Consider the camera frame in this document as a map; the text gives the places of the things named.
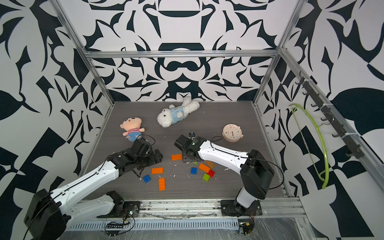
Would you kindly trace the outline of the orange 2x3 lego brick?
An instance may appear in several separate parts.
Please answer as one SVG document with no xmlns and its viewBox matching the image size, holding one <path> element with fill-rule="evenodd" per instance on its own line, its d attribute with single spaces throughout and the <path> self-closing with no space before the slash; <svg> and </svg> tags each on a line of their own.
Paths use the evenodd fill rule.
<svg viewBox="0 0 384 240">
<path fill-rule="evenodd" d="M 162 174 L 164 172 L 164 168 L 160 167 L 160 168 L 152 168 L 152 171 L 151 173 L 154 175 L 154 174 Z"/>
</svg>

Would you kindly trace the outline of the blue 2x2 lego brick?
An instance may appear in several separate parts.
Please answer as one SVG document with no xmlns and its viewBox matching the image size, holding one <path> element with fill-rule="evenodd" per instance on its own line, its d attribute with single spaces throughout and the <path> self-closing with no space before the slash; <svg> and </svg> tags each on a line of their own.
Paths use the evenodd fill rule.
<svg viewBox="0 0 384 240">
<path fill-rule="evenodd" d="M 148 182 L 151 181 L 151 177 L 149 175 L 146 175 L 146 176 L 143 177 L 143 180 L 147 184 Z"/>
</svg>

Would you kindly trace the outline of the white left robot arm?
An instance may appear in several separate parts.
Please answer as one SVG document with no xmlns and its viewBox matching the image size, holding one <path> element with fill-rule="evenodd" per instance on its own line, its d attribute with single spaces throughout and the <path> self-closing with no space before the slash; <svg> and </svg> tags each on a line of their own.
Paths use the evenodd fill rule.
<svg viewBox="0 0 384 240">
<path fill-rule="evenodd" d="M 34 240 L 56 240 L 66 230 L 89 219 L 119 216 L 124 213 L 125 201 L 116 191 L 94 200 L 82 200 L 125 173 L 139 176 L 144 168 L 159 164 L 162 159 L 159 150 L 153 150 L 149 142 L 139 139 L 130 148 L 107 156 L 100 166 L 77 180 L 49 192 L 38 191 L 24 219 L 27 231 Z"/>
</svg>

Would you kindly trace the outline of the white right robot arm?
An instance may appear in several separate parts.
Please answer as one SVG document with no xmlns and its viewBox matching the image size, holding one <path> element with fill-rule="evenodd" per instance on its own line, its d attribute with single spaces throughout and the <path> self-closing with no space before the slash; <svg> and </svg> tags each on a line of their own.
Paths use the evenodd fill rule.
<svg viewBox="0 0 384 240">
<path fill-rule="evenodd" d="M 238 152 L 202 138 L 180 135 L 174 145 L 182 152 L 184 162 L 210 161 L 222 165 L 241 176 L 243 187 L 234 206 L 248 209 L 255 201 L 264 200 L 275 176 L 272 162 L 259 151 Z"/>
</svg>

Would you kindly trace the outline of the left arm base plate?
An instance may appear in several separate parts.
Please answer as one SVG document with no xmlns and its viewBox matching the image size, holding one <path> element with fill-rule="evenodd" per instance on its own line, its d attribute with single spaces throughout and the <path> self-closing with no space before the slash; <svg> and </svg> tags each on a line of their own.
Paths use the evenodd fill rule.
<svg viewBox="0 0 384 240">
<path fill-rule="evenodd" d="M 123 218 L 129 214 L 134 217 L 140 212 L 140 201 L 125 201 L 115 204 L 111 212 L 107 215 L 97 216 L 98 219 Z"/>
</svg>

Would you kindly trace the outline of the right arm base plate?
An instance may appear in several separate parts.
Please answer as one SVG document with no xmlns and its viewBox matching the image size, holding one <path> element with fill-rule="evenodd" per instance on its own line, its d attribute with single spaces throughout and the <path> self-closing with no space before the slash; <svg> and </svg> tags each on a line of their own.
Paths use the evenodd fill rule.
<svg viewBox="0 0 384 240">
<path fill-rule="evenodd" d="M 221 200 L 221 212 L 224 216 L 241 217 L 241 216 L 262 216 L 263 211 L 260 201 L 253 201 L 249 208 L 245 208 L 235 200 Z"/>
</svg>

